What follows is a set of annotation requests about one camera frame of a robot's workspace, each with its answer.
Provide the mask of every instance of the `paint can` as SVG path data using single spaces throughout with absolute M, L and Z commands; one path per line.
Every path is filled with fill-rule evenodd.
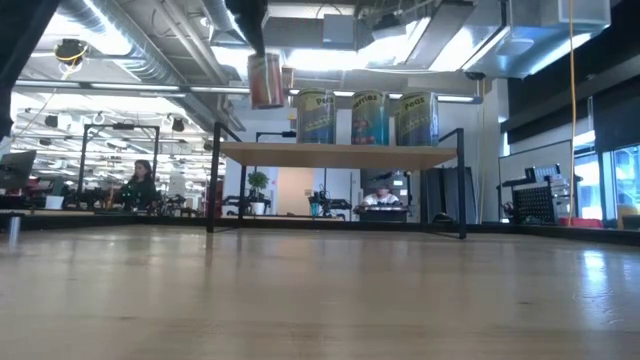
M 438 103 L 434 93 L 411 93 L 400 98 L 396 119 L 398 146 L 438 145 Z
M 336 143 L 336 96 L 332 91 L 304 89 L 298 94 L 298 143 Z
M 272 109 L 284 106 L 280 55 L 250 55 L 247 72 L 252 109 Z
M 380 91 L 353 94 L 351 144 L 389 145 L 389 97 Z

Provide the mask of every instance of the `lamp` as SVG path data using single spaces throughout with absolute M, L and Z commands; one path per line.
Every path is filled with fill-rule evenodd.
M 171 130 L 177 131 L 177 132 L 183 132 L 184 131 L 184 119 L 183 118 L 179 118 L 179 117 L 174 118 L 173 119 L 173 125 L 171 125 Z
M 44 124 L 47 125 L 48 127 L 58 127 L 58 115 L 47 115 L 46 118 L 44 118 Z

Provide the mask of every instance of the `glass wall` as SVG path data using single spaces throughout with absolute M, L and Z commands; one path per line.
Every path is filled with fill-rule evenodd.
M 582 181 L 578 182 L 577 194 L 579 216 L 585 219 L 602 220 L 598 156 L 590 154 L 577 157 L 575 174 L 582 178 Z
M 640 146 L 616 150 L 613 158 L 617 205 L 640 205 Z

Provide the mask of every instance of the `desk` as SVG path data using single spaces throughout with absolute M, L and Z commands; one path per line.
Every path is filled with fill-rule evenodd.
M 237 142 L 220 142 L 222 131 Z M 207 211 L 207 232 L 213 233 L 218 178 L 218 159 L 221 154 L 242 165 L 240 173 L 240 201 L 238 219 L 244 218 L 247 166 L 306 167 L 306 168 L 402 168 L 428 170 L 446 161 L 458 159 L 458 227 L 460 239 L 466 238 L 464 130 L 461 128 L 440 138 L 440 142 L 454 137 L 456 147 L 366 146 L 335 144 L 243 143 L 226 125 L 217 122 L 213 132 L 211 181 Z

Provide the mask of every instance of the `dark hair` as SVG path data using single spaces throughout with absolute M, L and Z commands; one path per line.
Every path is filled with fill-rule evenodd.
M 147 173 L 144 174 L 144 180 L 143 181 L 154 182 L 153 178 L 151 177 L 153 174 L 152 174 L 152 170 L 151 170 L 151 164 L 149 163 L 149 161 L 147 161 L 147 160 L 136 160 L 134 165 L 142 165 L 142 167 L 144 167 L 145 170 L 147 170 Z M 135 172 L 133 173 L 133 176 L 131 177 L 131 181 L 138 181 Z

